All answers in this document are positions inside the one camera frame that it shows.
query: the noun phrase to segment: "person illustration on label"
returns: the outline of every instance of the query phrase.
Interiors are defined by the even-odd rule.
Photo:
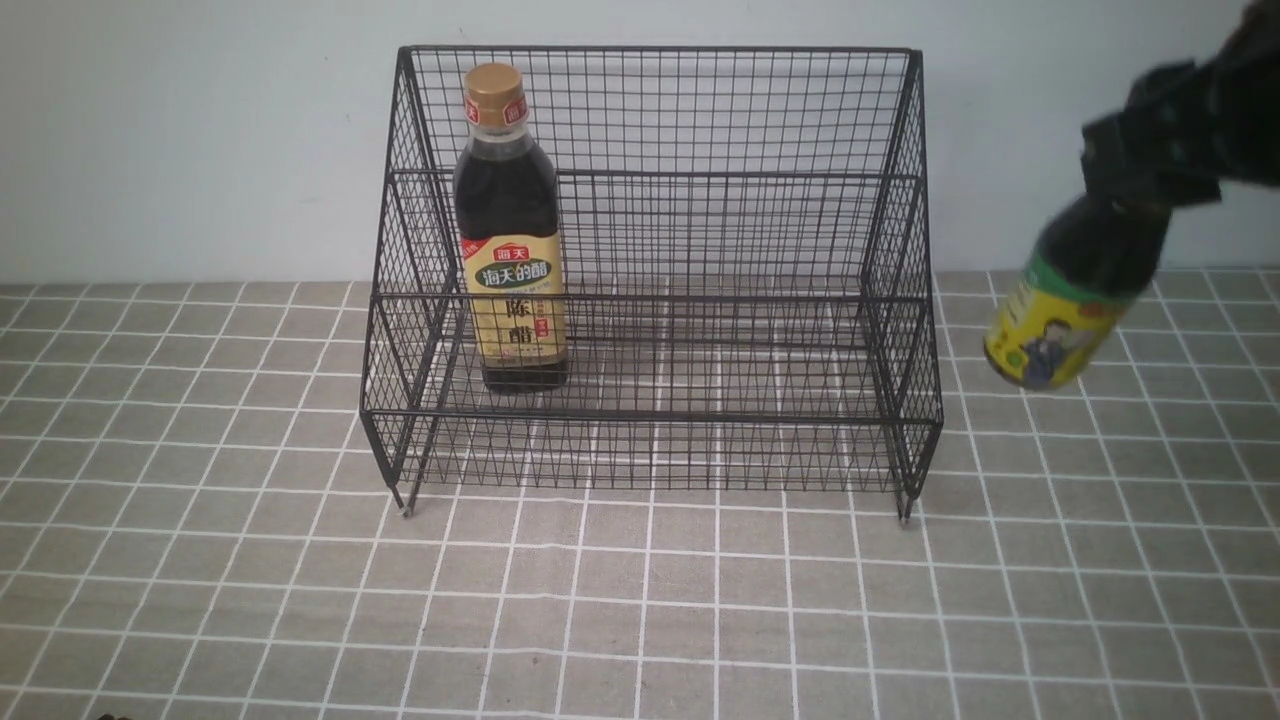
[[[1027,341],[1027,369],[1023,370],[1023,386],[1028,389],[1043,389],[1053,382],[1057,369],[1066,363],[1076,347],[1093,337],[1089,331],[1071,332],[1066,320],[1052,318],[1044,323],[1044,336]]]

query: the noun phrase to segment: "white wall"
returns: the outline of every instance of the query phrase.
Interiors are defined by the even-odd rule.
[[[1080,123],[1242,5],[0,0],[0,282],[366,277],[412,42],[920,47],[937,266],[1020,265],[1082,188]],[[1178,218],[1166,264],[1280,261],[1277,196],[1228,199]]]

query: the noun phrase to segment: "dark liquid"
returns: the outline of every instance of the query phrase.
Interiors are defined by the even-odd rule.
[[[474,140],[458,158],[453,192],[458,231],[465,238],[548,237],[559,231],[556,169],[527,136],[503,143]],[[485,365],[483,373],[485,387],[493,392],[536,392],[564,384],[568,360],[518,368]]]
[[[1044,228],[1036,251],[1073,286],[1108,299],[1142,293],[1156,275],[1169,210],[1083,196]]]

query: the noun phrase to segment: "table surface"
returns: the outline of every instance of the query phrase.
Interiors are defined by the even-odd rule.
[[[980,355],[884,495],[431,484],[366,283],[0,287],[0,719],[1231,717],[1280,683],[1280,273],[1164,272],[1080,383]]]

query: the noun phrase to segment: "wire mesh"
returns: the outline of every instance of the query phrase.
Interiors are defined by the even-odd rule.
[[[525,76],[558,169],[570,373],[483,382],[452,172],[462,78]],[[388,486],[873,489],[942,427],[920,55],[402,49],[361,414]],[[504,301],[547,296],[504,296]]]

